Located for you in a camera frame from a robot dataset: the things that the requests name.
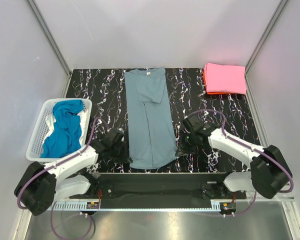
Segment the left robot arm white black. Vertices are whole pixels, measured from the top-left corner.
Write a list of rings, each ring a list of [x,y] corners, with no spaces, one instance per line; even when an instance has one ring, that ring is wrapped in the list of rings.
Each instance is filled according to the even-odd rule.
[[[112,128],[101,139],[89,139],[85,146],[66,157],[46,164],[35,161],[27,167],[14,190],[17,205],[38,216],[57,201],[92,198],[100,193],[99,180],[84,169],[102,159],[130,164],[128,151],[123,130]]]

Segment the grey-blue t shirt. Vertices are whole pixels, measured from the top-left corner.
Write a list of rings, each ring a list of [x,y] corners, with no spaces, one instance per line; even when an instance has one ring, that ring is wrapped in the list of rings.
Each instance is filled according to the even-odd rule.
[[[130,167],[161,168],[176,159],[176,137],[166,70],[134,69],[124,74]]]

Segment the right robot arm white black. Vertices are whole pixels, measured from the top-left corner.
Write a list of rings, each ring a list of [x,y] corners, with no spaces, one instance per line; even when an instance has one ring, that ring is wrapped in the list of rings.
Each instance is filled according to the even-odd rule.
[[[203,123],[192,115],[182,121],[183,133],[177,157],[194,154],[198,149],[211,147],[241,161],[247,172],[232,172],[222,185],[229,192],[254,191],[266,199],[284,193],[283,187],[293,183],[292,173],[281,151],[274,145],[263,147],[228,133],[223,126]]]

